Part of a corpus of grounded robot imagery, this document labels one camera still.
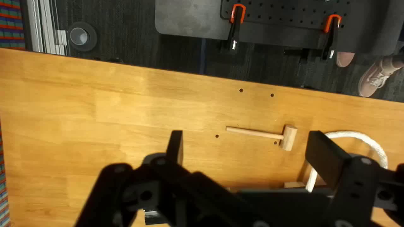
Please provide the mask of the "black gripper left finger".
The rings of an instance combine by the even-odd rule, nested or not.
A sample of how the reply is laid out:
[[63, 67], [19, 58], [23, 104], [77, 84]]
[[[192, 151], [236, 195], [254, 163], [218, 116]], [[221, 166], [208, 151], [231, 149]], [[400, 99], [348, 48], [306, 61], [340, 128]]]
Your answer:
[[165, 151], [168, 163], [182, 164], [183, 163], [183, 133], [181, 130], [173, 130], [169, 138], [169, 143]]

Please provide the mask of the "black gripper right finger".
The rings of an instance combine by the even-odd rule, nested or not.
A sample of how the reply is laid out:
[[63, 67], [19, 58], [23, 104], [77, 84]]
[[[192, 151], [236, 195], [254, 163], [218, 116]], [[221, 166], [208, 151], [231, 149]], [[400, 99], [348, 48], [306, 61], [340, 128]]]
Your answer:
[[311, 132], [308, 135], [306, 161], [312, 167], [307, 190], [313, 190], [321, 177], [329, 188], [335, 190], [340, 182], [343, 166], [350, 156], [335, 144], [322, 132]]

